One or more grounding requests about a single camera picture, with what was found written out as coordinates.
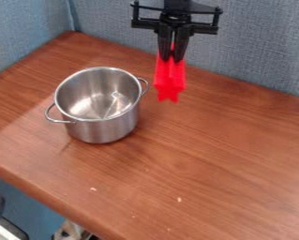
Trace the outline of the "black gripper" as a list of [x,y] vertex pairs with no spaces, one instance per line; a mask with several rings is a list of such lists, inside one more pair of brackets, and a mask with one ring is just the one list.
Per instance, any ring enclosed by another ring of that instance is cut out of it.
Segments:
[[[219,7],[207,6],[195,0],[130,0],[129,6],[130,27],[157,31],[157,48],[163,61],[168,61],[172,56],[172,28],[177,28],[173,36],[175,62],[180,62],[184,58],[191,34],[217,34],[217,23],[223,14],[223,9]],[[156,11],[159,18],[143,18],[141,10]],[[211,22],[195,22],[193,15],[211,16]]]

